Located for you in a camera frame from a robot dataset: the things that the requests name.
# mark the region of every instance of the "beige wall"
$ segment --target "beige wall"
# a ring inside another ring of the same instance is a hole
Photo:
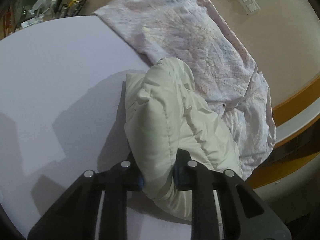
[[[90,14],[111,0],[88,0]],[[248,16],[237,0],[211,0],[256,60],[276,106],[320,72],[320,21],[307,0],[256,0]]]

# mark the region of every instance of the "tie-dye cloth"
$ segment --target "tie-dye cloth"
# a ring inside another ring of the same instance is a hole
[[[196,92],[238,144],[243,179],[269,156],[276,142],[269,86],[209,0],[113,0],[94,14],[152,64],[187,63]]]

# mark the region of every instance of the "round table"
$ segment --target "round table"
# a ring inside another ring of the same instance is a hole
[[[127,73],[149,64],[97,16],[57,19],[0,41],[0,203],[27,237],[85,170],[129,152]],[[191,226],[143,193],[128,200],[128,239],[190,238]]]

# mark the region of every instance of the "silver screw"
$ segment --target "silver screw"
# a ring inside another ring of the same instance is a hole
[[[228,177],[233,177],[235,172],[233,170],[225,170],[224,174],[226,174]]]
[[[121,162],[121,166],[124,168],[128,168],[131,165],[131,163],[129,161],[123,161]]]
[[[194,160],[188,161],[188,166],[189,167],[196,167],[198,165],[198,163]]]
[[[83,175],[84,175],[85,177],[87,177],[87,178],[91,178],[91,177],[93,176],[93,174],[94,174],[94,173],[93,173],[92,170],[87,170],[87,171],[84,172]]]

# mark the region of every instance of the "pale green puffer jacket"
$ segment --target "pale green puffer jacket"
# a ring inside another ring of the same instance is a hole
[[[178,148],[210,170],[232,169],[241,177],[237,144],[195,93],[192,72],[183,61],[163,58],[146,74],[127,74],[125,97],[124,129],[145,180],[143,191],[164,211],[191,220],[191,192],[177,191],[172,179]]]

